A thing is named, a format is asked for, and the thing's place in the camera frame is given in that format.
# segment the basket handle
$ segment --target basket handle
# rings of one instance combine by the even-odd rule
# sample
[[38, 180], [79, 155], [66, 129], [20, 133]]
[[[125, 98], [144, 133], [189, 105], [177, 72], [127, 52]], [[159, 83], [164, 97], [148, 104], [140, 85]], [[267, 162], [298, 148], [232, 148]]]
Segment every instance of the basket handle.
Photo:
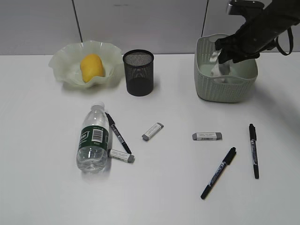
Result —
[[210, 79], [214, 80], [214, 82], [220, 83], [220, 84], [224, 84], [224, 85], [227, 85], [227, 83], [217, 82], [216, 79], [226, 79], [226, 78], [239, 81], [238, 83], [235, 83], [235, 85], [243, 85], [244, 83], [249, 82], [249, 81], [251, 81], [251, 80], [254, 79], [254, 78], [252, 78], [252, 79], [245, 79], [245, 78], [236, 77], [236, 76], [230, 76], [230, 75], [210, 77]]

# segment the yellow fruit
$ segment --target yellow fruit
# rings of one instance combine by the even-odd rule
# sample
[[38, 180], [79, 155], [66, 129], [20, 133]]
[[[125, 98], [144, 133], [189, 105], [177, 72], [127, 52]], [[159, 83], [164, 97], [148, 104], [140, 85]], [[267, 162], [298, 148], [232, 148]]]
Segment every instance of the yellow fruit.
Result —
[[89, 54], [80, 63], [82, 79], [89, 82], [95, 76], [104, 77], [103, 65], [100, 57], [96, 54]]

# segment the black mesh pen holder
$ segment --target black mesh pen holder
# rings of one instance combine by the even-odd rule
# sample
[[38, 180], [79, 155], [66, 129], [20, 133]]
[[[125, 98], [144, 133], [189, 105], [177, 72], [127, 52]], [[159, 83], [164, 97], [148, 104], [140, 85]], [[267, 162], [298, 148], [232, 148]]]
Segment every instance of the black mesh pen holder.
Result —
[[129, 94], [145, 96], [153, 90], [154, 55], [146, 50], [136, 49], [123, 56], [126, 86]]

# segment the black marker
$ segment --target black marker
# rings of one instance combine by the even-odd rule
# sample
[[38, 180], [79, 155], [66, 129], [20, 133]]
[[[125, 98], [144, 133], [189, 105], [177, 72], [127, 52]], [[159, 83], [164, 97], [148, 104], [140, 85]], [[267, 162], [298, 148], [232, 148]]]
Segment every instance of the black marker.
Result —
[[213, 185], [216, 183], [216, 181], [220, 177], [220, 175], [223, 172], [223, 170], [225, 169], [225, 167], [231, 163], [231, 161], [233, 160], [235, 155], [236, 155], [236, 151], [235, 151], [235, 147], [233, 147], [229, 150], [226, 157], [223, 159], [223, 162], [221, 163], [221, 165], [217, 169], [215, 175], [212, 177], [210, 183], [206, 186], [205, 190], [203, 191], [203, 193], [201, 195], [202, 199], [206, 198], [206, 196], [208, 195], [208, 193], [212, 189]]
[[250, 133], [254, 176], [255, 176], [255, 179], [259, 179], [258, 161], [257, 161], [257, 153], [256, 153], [256, 132], [255, 132], [255, 127], [253, 126], [253, 124], [249, 125], [249, 133]]
[[128, 154], [131, 154], [131, 151], [128, 147], [128, 145], [126, 144], [126, 142], [124, 141], [123, 137], [121, 136], [120, 132], [118, 131], [118, 129], [116, 128], [115, 122], [113, 121], [112, 117], [110, 116], [110, 114], [105, 113], [107, 118], [108, 118], [108, 123], [109, 126], [111, 127], [111, 129], [113, 130], [113, 132], [116, 134], [118, 140], [121, 142], [121, 144], [123, 145], [124, 149], [126, 150], [126, 152]]

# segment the water bottle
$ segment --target water bottle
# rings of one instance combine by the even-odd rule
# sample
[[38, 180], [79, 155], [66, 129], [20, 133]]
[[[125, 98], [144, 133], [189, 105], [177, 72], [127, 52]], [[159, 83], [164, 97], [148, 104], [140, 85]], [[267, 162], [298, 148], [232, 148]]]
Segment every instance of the water bottle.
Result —
[[77, 153], [77, 166], [83, 172], [97, 173], [107, 161], [109, 124], [104, 112], [104, 103], [91, 107], [85, 117]]

